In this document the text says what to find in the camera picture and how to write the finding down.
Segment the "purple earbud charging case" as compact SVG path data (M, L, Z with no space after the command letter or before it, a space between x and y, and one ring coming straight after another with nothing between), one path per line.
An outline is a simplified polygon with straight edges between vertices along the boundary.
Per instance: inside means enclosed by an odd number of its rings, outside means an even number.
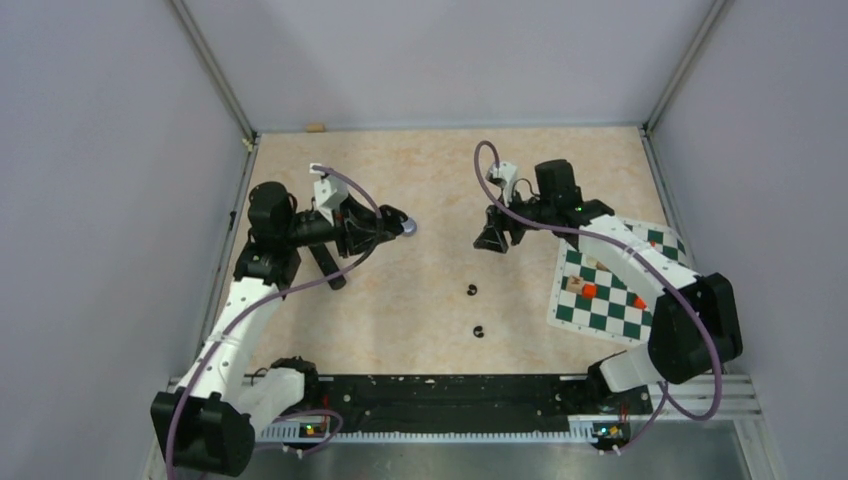
M404 221L402 223L402 227L402 234L404 236L413 236L418 230L417 222L413 218L408 218L406 221Z

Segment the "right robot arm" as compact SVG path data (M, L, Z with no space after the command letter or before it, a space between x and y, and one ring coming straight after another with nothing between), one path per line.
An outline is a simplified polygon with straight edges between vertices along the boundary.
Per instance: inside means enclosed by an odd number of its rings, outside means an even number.
M578 252L597 260L645 304L652 317L643 344L588 369L586 397L600 412L612 412L627 391L666 381L682 384L743 352L731 282L719 273L699 274L664 256L631 231L600 200L586 200L572 165L550 160L536 165L538 194L515 191L517 169L495 161L479 180L501 191L486 210L477 249L505 253L528 230L549 230Z

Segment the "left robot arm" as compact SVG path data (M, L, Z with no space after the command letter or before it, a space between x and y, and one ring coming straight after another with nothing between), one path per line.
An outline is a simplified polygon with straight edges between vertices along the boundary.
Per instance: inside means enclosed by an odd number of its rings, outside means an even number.
M229 293L200 354L171 392L158 393L150 408L166 476L179 467L238 476L247 467L257 438L292 408L308 413L319 404L320 386L302 361L270 369L257 384L244 386L248 364L273 314L301 265L300 249L318 262L322 278L302 290L346 284L345 271L329 253L365 259L374 248L416 231L415 221L390 205L361 204L347 185L324 176L314 184L309 209L279 182L264 182L248 194L248 239L237 258Z

